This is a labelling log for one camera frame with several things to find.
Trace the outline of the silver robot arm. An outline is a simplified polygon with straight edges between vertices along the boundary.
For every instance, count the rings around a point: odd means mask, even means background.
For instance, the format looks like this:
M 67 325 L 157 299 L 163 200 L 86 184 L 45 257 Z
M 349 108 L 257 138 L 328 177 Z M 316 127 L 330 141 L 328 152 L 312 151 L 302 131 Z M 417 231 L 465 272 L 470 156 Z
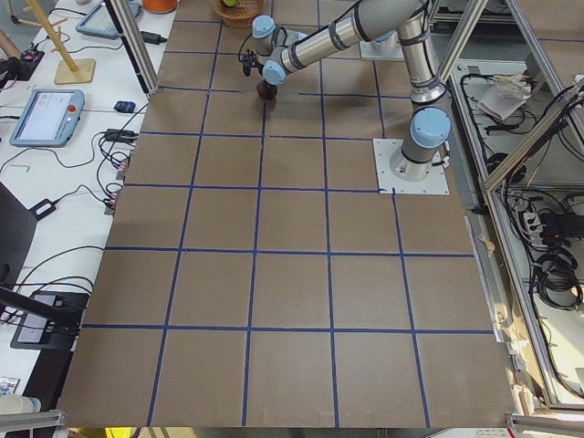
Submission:
M 443 99 L 446 87 L 439 72 L 425 1 L 358 1 L 344 14 L 306 35 L 260 15 L 252 22 L 255 49 L 240 57 L 246 76 L 255 68 L 263 78 L 257 86 L 264 100 L 276 97 L 286 78 L 359 42 L 397 34 L 412 87 L 412 119 L 401 148 L 391 156 L 391 171 L 417 183 L 433 167 L 433 158 L 446 142 L 451 121 Z

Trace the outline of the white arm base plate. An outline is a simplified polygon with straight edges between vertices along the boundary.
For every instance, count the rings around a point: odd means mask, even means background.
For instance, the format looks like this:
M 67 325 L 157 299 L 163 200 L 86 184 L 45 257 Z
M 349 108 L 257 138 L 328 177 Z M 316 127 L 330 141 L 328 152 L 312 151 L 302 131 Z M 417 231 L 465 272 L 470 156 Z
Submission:
M 397 39 L 383 41 L 360 41 L 360 57 L 366 60 L 386 60 L 401 62 L 404 60 L 402 47 Z
M 381 194 L 448 195 L 445 169 L 449 149 L 437 150 L 430 162 L 409 162 L 402 155 L 402 139 L 373 139 L 373 155 Z

